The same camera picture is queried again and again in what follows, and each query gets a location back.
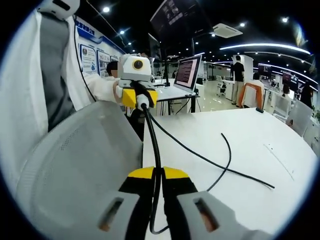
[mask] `cable on table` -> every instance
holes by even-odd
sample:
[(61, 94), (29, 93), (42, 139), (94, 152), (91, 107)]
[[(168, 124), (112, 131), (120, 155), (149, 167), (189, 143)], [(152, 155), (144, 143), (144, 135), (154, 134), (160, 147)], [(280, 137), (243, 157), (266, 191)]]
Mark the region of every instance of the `cable on table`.
[(175, 115), (177, 115), (190, 101), (190, 98), (188, 99), (188, 101), (186, 101), (186, 103), (179, 109), (179, 111), (176, 112)]
[(246, 174), (244, 174), (244, 173), (241, 173), (241, 172), (238, 172), (238, 171), (229, 169), (229, 168), (227, 168), (227, 167), (221, 166), (221, 165), (219, 165), (219, 164), (217, 164), (217, 163), (215, 163), (215, 162), (213, 162), (213, 161), (210, 161), (209, 159), (205, 158), (204, 156), (201, 156), (200, 154), (196, 153), (195, 151), (193, 151), (193, 150), (191, 150), (190, 148), (188, 148), (187, 146), (185, 146), (182, 142), (180, 142), (178, 139), (176, 139), (174, 136), (172, 136), (169, 132), (167, 132), (167, 131), (155, 120), (155, 118), (154, 118), (152, 115), (150, 115), (150, 117), (151, 117), (152, 121), (155, 123), (155, 125), (157, 125), (158, 128), (160, 128), (165, 134), (167, 134), (170, 138), (172, 138), (175, 142), (177, 142), (181, 147), (183, 147), (184, 149), (186, 149), (186, 150), (189, 151), (190, 153), (196, 155), (197, 157), (205, 160), (206, 162), (208, 162), (208, 163), (210, 163), (210, 164), (212, 164), (212, 165), (215, 165), (215, 166), (218, 167), (218, 168), (221, 168), (221, 169), (223, 169), (223, 170), (227, 170), (228, 172), (231, 172), (231, 173), (234, 173), (234, 174), (238, 174), (238, 175), (240, 175), (240, 176), (242, 176), (242, 177), (245, 177), (245, 178), (247, 178), (247, 179), (254, 180), (254, 181), (256, 181), (256, 182), (258, 182), (258, 183), (261, 183), (261, 184), (264, 184), (264, 185), (266, 185), (266, 186), (268, 186), (268, 187), (270, 187), (270, 188), (272, 188), (272, 189), (275, 188), (273, 185), (271, 185), (271, 184), (269, 184), (269, 183), (267, 183), (267, 182), (265, 182), (265, 181), (262, 181), (262, 180), (260, 180), (260, 179), (257, 179), (257, 178), (255, 178), (255, 177), (253, 177), (253, 176), (249, 176), (249, 175), (246, 175)]
[(224, 176), (224, 174), (226, 173), (227, 171), (227, 168), (229, 167), (230, 163), (231, 163), (231, 148), (230, 148), (230, 145), (229, 145), (229, 142), (227, 140), (227, 138), (225, 137), (225, 135), (223, 133), (221, 133), (223, 139), (225, 140), (227, 146), (228, 146), (228, 150), (229, 150), (229, 161), (228, 161), (228, 164), (226, 165), (226, 169), (224, 169), (221, 173), (221, 175), (217, 178), (217, 180), (215, 180), (215, 182), (206, 190), (207, 192), (209, 192), (219, 181), (220, 179)]
[(200, 113), (201, 113), (201, 107), (200, 107), (200, 104), (199, 104), (199, 102), (198, 102), (198, 98), (196, 98), (196, 102), (198, 103), (199, 110), (200, 110)]
[(147, 109), (147, 105), (143, 103), (141, 105), (144, 115), (145, 115), (145, 121), (148, 125), (150, 137), (152, 141), (153, 151), (154, 151), (154, 159), (155, 159), (155, 186), (154, 186), (154, 194), (153, 194), (153, 202), (152, 202), (152, 208), (151, 208), (151, 214), (150, 214), (150, 232), (152, 234), (160, 234), (165, 231), (155, 231), (155, 220), (156, 220), (156, 213), (157, 213), (157, 206), (159, 202), (159, 195), (160, 195), (160, 187), (161, 187), (161, 159), (160, 159), (160, 152), (159, 152), (159, 146), (157, 142), (157, 137), (155, 134), (155, 130), (151, 121), (152, 115), (149, 113), (149, 110)]

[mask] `light strip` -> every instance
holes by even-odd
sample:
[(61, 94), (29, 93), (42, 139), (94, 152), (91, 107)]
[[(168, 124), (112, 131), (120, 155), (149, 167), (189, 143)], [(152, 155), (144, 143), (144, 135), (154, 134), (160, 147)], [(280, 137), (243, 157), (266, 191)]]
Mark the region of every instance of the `light strip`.
[(233, 61), (215, 61), (214, 64), (231, 64)]
[(318, 90), (317, 90), (317, 89), (315, 89), (313, 86), (310, 86), (310, 88), (312, 88), (313, 90), (315, 90), (315, 91), (317, 91), (317, 92), (318, 92)]
[(198, 54), (196, 54), (196, 55), (194, 55), (194, 56), (196, 57), (196, 56), (200, 56), (200, 55), (202, 55), (202, 54), (205, 54), (205, 52), (198, 53)]
[[(272, 55), (279, 55), (279, 53), (276, 53), (276, 52), (270, 52), (270, 51), (245, 51), (244, 52), (245, 54), (256, 54), (256, 53), (259, 53), (259, 54), (272, 54)], [(306, 63), (306, 64), (309, 64), (312, 66), (312, 64), (306, 60), (303, 60), (301, 58), (298, 58), (298, 57), (295, 57), (295, 56), (291, 56), (291, 55), (286, 55), (286, 54), (282, 54), (281, 53), (281, 57), (288, 57), (288, 58), (292, 58), (292, 59), (295, 59), (295, 60), (299, 60), (300, 62), (303, 61), (303, 63)]]
[(299, 48), (299, 47), (296, 47), (296, 46), (291, 46), (291, 45), (278, 44), (278, 43), (247, 43), (247, 44), (240, 44), (240, 45), (234, 45), (234, 46), (221, 47), (220, 50), (242, 48), (242, 47), (259, 47), (259, 46), (291, 49), (291, 50), (295, 50), (295, 51), (298, 51), (298, 52), (302, 52), (302, 53), (311, 55), (311, 53), (309, 51), (304, 50), (302, 48)]
[(283, 75), (283, 73), (282, 72), (278, 72), (278, 71), (272, 71), (273, 73), (275, 73), (275, 74), (280, 74), (280, 75)]
[(305, 77), (306, 79), (308, 79), (308, 80), (310, 80), (310, 81), (318, 84), (318, 83), (317, 83), (315, 80), (313, 80), (312, 78), (310, 78), (310, 77), (308, 77), (308, 76), (306, 76), (306, 75), (303, 75), (303, 74), (300, 73), (300, 72), (297, 72), (297, 71), (294, 71), (294, 70), (291, 70), (291, 69), (288, 69), (288, 68), (284, 68), (284, 67), (281, 67), (281, 66), (274, 66), (274, 65), (265, 64), (265, 63), (259, 63), (259, 65), (261, 65), (261, 66), (267, 66), (267, 67), (274, 67), (274, 68), (278, 68), (278, 69), (283, 69), (283, 70), (286, 70), (286, 71), (290, 71), (290, 72), (293, 72), (293, 73), (295, 73), (295, 74), (298, 74), (298, 75), (300, 75), (300, 76), (302, 76), (302, 77)]

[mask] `ceiling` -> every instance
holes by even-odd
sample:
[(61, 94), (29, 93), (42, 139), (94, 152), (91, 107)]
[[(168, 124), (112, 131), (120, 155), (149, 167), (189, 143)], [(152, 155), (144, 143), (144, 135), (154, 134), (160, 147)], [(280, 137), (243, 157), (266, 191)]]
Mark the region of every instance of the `ceiling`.
[[(100, 12), (115, 31), (88, 2)], [(148, 33), (159, 39), (150, 19), (162, 2), (163, 0), (82, 0), (76, 14), (127, 53), (132, 53), (133, 50), (136, 53), (148, 53)], [(210, 27), (205, 30), (204, 34), (195, 36), (194, 42), (198, 42), (198, 44), (194, 45), (194, 52), (195, 54), (204, 52), (202, 57), (207, 62), (228, 61), (228, 59), (231, 61), (231, 56), (240, 53), (252, 57), (254, 67), (257, 67), (258, 63), (269, 63), (295, 70), (312, 79), (317, 78), (314, 67), (317, 67), (315, 59), (319, 52), (319, 46), (316, 44), (318, 43), (317, 32), (313, 30), (314, 22), (311, 16), (318, 13), (313, 10), (315, 7), (312, 7), (312, 2), (304, 1), (303, 4), (294, 5), (289, 0), (198, 0), (198, 2), (203, 16), (207, 18), (211, 27), (223, 23), (243, 32), (243, 34), (231, 38), (212, 37)], [(108, 13), (102, 11), (106, 6), (110, 8)], [(288, 17), (288, 22), (283, 23), (282, 17)], [(240, 27), (240, 23), (245, 23), (245, 27)], [(298, 46), (311, 52), (311, 55), (286, 48), (265, 46), (219, 50), (222, 47), (248, 43), (277, 43)], [(166, 49), (167, 56), (176, 55), (176, 57), (168, 58), (169, 61), (176, 61), (192, 55), (190, 39), (172, 39), (172, 43), (169, 42)], [(302, 63), (301, 60), (312, 63), (314, 67), (306, 62)]]

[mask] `black cable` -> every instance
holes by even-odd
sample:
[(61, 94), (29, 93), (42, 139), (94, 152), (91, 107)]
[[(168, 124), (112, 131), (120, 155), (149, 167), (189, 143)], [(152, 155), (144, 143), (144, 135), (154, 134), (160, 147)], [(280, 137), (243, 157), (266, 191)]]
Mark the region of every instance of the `black cable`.
[(224, 176), (224, 174), (226, 173), (227, 171), (227, 168), (229, 167), (230, 163), (231, 163), (231, 148), (230, 148), (230, 145), (229, 145), (229, 142), (227, 140), (227, 138), (225, 137), (225, 135), (223, 133), (221, 133), (223, 139), (225, 140), (227, 146), (228, 146), (228, 149), (229, 149), (229, 161), (228, 161), (228, 164), (226, 165), (226, 169), (224, 169), (221, 173), (221, 175), (217, 178), (217, 180), (215, 180), (215, 182), (206, 190), (207, 192), (209, 192), (219, 181), (220, 179)]
[(258, 183), (261, 183), (261, 184), (264, 184), (264, 185), (266, 185), (266, 186), (268, 186), (268, 187), (270, 187), (270, 188), (272, 188), (272, 189), (275, 188), (274, 186), (272, 186), (271, 184), (269, 184), (269, 183), (267, 183), (267, 182), (265, 182), (265, 181), (262, 181), (262, 180), (260, 180), (260, 179), (257, 179), (257, 178), (255, 178), (255, 177), (253, 177), (253, 176), (249, 176), (249, 175), (246, 175), (246, 174), (244, 174), (244, 173), (241, 173), (241, 172), (238, 172), (238, 171), (229, 169), (229, 168), (227, 168), (227, 167), (221, 166), (221, 165), (219, 165), (219, 164), (217, 164), (217, 163), (215, 163), (215, 162), (213, 162), (213, 161), (210, 161), (209, 159), (205, 158), (204, 156), (201, 156), (200, 154), (196, 153), (195, 151), (193, 151), (193, 150), (191, 150), (190, 148), (188, 148), (187, 146), (185, 146), (185, 145), (184, 145), (183, 143), (181, 143), (178, 139), (176, 139), (174, 136), (172, 136), (169, 132), (167, 132), (167, 131), (154, 119), (154, 117), (153, 117), (152, 115), (150, 115), (150, 117), (151, 117), (152, 121), (155, 123), (155, 125), (157, 125), (158, 128), (160, 128), (165, 134), (167, 134), (170, 138), (172, 138), (175, 142), (177, 142), (181, 147), (183, 147), (184, 149), (186, 149), (186, 150), (189, 151), (190, 153), (196, 155), (197, 157), (199, 157), (199, 158), (205, 160), (206, 162), (208, 162), (208, 163), (210, 163), (210, 164), (212, 164), (212, 165), (215, 165), (216, 167), (221, 168), (221, 169), (223, 169), (223, 170), (226, 170), (226, 171), (229, 171), (229, 172), (231, 172), (231, 173), (238, 174), (238, 175), (240, 175), (240, 176), (242, 176), (242, 177), (245, 177), (245, 178), (254, 180), (254, 181), (256, 181), (256, 182), (258, 182)]
[(160, 231), (155, 231), (155, 220), (156, 220), (157, 206), (159, 202), (160, 187), (161, 187), (161, 159), (160, 159), (160, 152), (159, 152), (157, 137), (151, 121), (152, 115), (149, 113), (147, 109), (147, 105), (145, 103), (141, 105), (141, 108), (143, 109), (143, 113), (145, 115), (145, 121), (149, 128), (153, 151), (154, 151), (154, 158), (155, 158), (155, 186), (154, 186), (154, 194), (153, 194), (153, 202), (152, 202), (152, 208), (151, 208), (151, 214), (150, 214), (149, 228), (152, 234), (157, 235), (165, 231), (163, 229)]
[(200, 104), (199, 104), (199, 102), (198, 102), (198, 98), (196, 98), (196, 102), (198, 103), (199, 110), (200, 110), (200, 113), (201, 113), (201, 108), (200, 108)]
[(77, 16), (74, 15), (74, 30), (73, 30), (73, 37), (74, 37), (74, 47), (75, 47), (75, 53), (76, 53), (76, 59), (78, 61), (78, 66), (79, 66), (79, 70), (80, 70), (80, 73), (81, 73), (81, 76), (82, 76), (82, 79), (83, 79), (83, 82), (86, 86), (86, 89), (89, 91), (92, 99), (96, 102), (97, 100), (95, 99), (94, 95), (91, 93), (88, 85), (87, 85), (87, 82), (85, 80), (85, 77), (82, 73), (82, 69), (81, 69), (81, 65), (80, 65), (80, 61), (79, 61), (79, 56), (78, 56), (78, 46), (77, 46), (77, 42), (76, 42), (76, 28), (77, 28), (77, 24), (76, 24), (76, 21), (77, 21)]
[(179, 109), (179, 111), (176, 112), (175, 115), (177, 115), (177, 114), (188, 104), (189, 101), (190, 101), (190, 98), (189, 98), (188, 101), (186, 101), (186, 103)]

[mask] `bulletin board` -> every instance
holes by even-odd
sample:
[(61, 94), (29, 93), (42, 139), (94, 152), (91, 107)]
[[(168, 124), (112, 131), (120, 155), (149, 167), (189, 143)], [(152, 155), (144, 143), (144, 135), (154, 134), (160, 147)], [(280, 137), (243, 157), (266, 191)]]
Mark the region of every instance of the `bulletin board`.
[(110, 55), (101, 51), (97, 50), (97, 61), (98, 61), (98, 73), (102, 78), (108, 77), (107, 73), (107, 65), (110, 63), (111, 58)]
[(82, 71), (89, 74), (97, 73), (97, 56), (93, 47), (80, 44)]

